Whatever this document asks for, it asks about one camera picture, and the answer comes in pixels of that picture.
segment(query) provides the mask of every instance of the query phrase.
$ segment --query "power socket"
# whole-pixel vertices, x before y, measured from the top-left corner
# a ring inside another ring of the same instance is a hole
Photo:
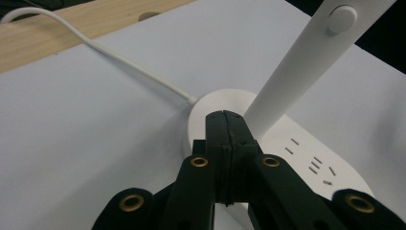
[[[239,89],[222,89],[201,98],[189,117],[184,155],[192,152],[194,139],[205,139],[205,117],[218,110],[230,110],[243,115],[256,95]],[[334,151],[283,115],[260,139],[264,153],[283,158],[314,193],[331,199],[337,190],[352,188],[373,196],[361,175]],[[244,228],[253,229],[246,203],[228,207],[228,212]]]

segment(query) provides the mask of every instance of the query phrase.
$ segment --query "white pole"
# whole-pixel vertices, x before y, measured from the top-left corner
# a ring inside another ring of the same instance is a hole
[[[394,2],[325,0],[246,111],[254,136],[262,137]]]

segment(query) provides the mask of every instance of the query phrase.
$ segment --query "white power strip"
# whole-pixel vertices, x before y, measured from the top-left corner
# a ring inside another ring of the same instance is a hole
[[[223,89],[200,99],[189,118],[185,156],[192,152],[194,139],[205,139],[206,115],[218,110],[243,115],[255,97],[255,94],[247,91]],[[335,191],[347,188],[373,196],[370,187],[349,163],[285,115],[258,141],[264,153],[286,160],[320,196],[331,199]],[[236,204],[228,211],[246,229],[253,229],[247,208],[247,204]]]

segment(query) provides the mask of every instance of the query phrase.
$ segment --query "white cable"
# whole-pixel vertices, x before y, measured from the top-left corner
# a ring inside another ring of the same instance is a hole
[[[189,94],[188,92],[186,92],[185,90],[181,89],[180,87],[174,85],[173,83],[162,79],[155,73],[147,70],[145,67],[130,61],[129,59],[117,54],[116,52],[108,49],[107,47],[100,45],[98,42],[96,42],[96,41],[90,39],[89,37],[87,37],[86,35],[82,34],[77,29],[75,29],[71,24],[69,24],[67,21],[65,21],[63,18],[61,18],[60,16],[56,15],[55,13],[53,13],[51,11],[46,11],[46,10],[39,9],[39,8],[20,8],[20,9],[10,11],[9,13],[7,13],[3,17],[3,19],[0,21],[0,23],[2,23],[2,24],[8,23],[8,22],[13,21],[14,18],[16,18],[18,16],[21,16],[24,14],[32,14],[32,13],[43,14],[43,15],[47,15],[47,16],[53,18],[55,21],[57,21],[60,24],[62,24],[63,26],[65,26],[68,30],[70,30],[73,34],[75,34],[78,38],[80,38],[86,45],[92,47],[93,49],[95,49],[109,57],[112,57],[112,58],[128,65],[129,67],[131,67],[135,70],[140,71],[141,73],[143,73],[150,79],[164,85],[166,88],[170,89],[174,93],[178,94],[179,96],[181,96],[182,98],[187,100],[189,105],[194,105],[194,103],[197,102],[197,98],[195,96]]]

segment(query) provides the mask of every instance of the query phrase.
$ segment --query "white round button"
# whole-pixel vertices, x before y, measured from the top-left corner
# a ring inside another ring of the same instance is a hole
[[[341,6],[336,8],[328,19],[328,28],[340,34],[345,32],[355,24],[358,17],[357,11],[351,6]]]

